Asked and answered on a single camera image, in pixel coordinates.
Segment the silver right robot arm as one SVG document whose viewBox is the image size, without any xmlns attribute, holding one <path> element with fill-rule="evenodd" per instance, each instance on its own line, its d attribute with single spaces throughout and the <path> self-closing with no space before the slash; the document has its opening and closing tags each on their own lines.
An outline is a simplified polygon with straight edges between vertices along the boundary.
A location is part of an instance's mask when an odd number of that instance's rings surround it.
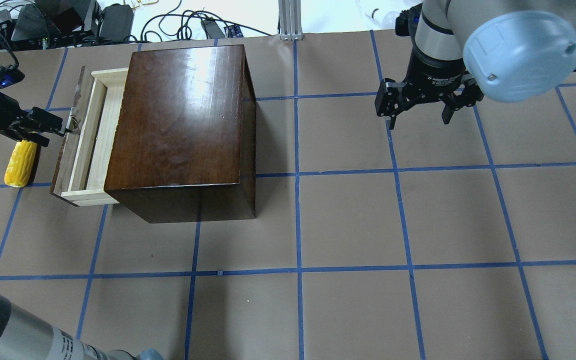
<svg viewBox="0 0 576 360">
<path fill-rule="evenodd" d="M 442 121 L 484 97 L 541 95 L 576 72 L 576 0 L 425 0 L 394 25 L 412 48 L 401 82 L 385 78 L 375 113 L 397 116 L 442 102 Z"/>
</svg>

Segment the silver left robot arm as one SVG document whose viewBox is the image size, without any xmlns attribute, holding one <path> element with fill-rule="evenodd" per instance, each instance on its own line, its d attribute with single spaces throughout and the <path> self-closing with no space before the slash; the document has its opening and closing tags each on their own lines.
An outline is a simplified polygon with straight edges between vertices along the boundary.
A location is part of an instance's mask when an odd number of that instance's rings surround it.
<svg viewBox="0 0 576 360">
<path fill-rule="evenodd" d="M 44 133 L 64 136 L 71 121 L 34 107 L 22 110 L 18 101 L 0 92 L 0 134 L 14 141 L 46 147 Z M 125 350 L 102 351 L 20 308 L 0 294 L 0 360 L 160 360 L 148 348 L 137 355 Z"/>
</svg>

